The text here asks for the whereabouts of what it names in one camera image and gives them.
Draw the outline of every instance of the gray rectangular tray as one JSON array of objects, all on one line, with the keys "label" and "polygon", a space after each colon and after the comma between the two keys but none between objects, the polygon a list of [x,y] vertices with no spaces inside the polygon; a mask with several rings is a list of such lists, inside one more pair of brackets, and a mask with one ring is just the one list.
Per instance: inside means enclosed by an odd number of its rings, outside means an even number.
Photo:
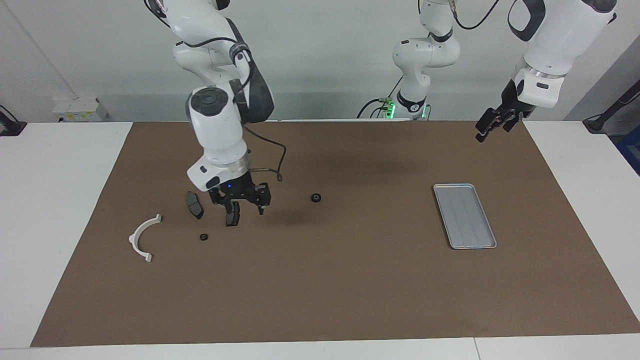
[{"label": "gray rectangular tray", "polygon": [[452,248],[496,247],[489,221],[473,185],[436,184],[433,185],[433,192]]}]

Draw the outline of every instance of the green light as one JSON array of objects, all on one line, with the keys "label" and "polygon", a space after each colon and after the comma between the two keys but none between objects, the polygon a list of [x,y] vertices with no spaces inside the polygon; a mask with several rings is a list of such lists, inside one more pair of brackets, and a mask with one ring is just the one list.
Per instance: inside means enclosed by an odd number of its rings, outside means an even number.
[{"label": "green light", "polygon": [[392,119],[394,118],[395,114],[396,114],[396,104],[391,103],[391,108],[387,110],[385,116],[387,117],[387,119]]}]

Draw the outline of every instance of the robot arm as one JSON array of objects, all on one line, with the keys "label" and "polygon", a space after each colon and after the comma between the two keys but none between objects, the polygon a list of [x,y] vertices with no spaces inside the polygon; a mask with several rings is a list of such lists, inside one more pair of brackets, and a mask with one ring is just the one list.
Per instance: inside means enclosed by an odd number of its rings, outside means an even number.
[{"label": "robot arm", "polygon": [[453,15],[448,0],[425,0],[420,23],[429,32],[426,38],[410,38],[394,47],[394,63],[403,72],[396,93],[396,117],[418,119],[423,116],[431,86],[426,69],[446,67],[460,57],[460,44],[453,37]]},{"label": "robot arm", "polygon": [[260,214],[271,202],[267,183],[255,185],[243,125],[265,121],[273,111],[271,92],[235,24],[219,10],[228,0],[150,0],[182,40],[173,55],[206,86],[192,91],[186,112],[203,156],[187,170],[191,182],[227,210],[227,226],[239,221],[239,204],[248,200]]},{"label": "robot arm", "polygon": [[616,0],[516,0],[511,31],[529,46],[502,91],[502,104],[476,124],[476,139],[502,126],[510,131],[537,107],[556,105],[564,77],[606,25],[616,18]]}]

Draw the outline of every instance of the electrical box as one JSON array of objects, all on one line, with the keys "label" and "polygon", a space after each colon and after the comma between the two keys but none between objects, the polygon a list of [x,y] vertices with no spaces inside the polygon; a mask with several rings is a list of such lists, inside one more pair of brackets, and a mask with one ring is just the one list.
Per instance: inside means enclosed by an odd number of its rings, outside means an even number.
[{"label": "electrical box", "polygon": [[58,122],[100,122],[111,118],[107,109],[96,98],[58,101],[53,113]]}]

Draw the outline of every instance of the brown table surface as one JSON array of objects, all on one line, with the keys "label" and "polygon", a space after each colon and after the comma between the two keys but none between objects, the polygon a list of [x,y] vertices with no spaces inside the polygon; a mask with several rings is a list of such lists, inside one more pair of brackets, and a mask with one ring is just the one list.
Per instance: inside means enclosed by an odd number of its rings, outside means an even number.
[{"label": "brown table surface", "polygon": [[[287,144],[284,182],[255,174],[272,205],[226,228],[205,193],[202,220],[187,210],[189,124],[134,124],[32,346],[640,332],[524,126],[483,144],[470,122],[251,127]],[[448,245],[431,187],[460,182],[496,249]],[[156,213],[146,263],[127,239]]]}]

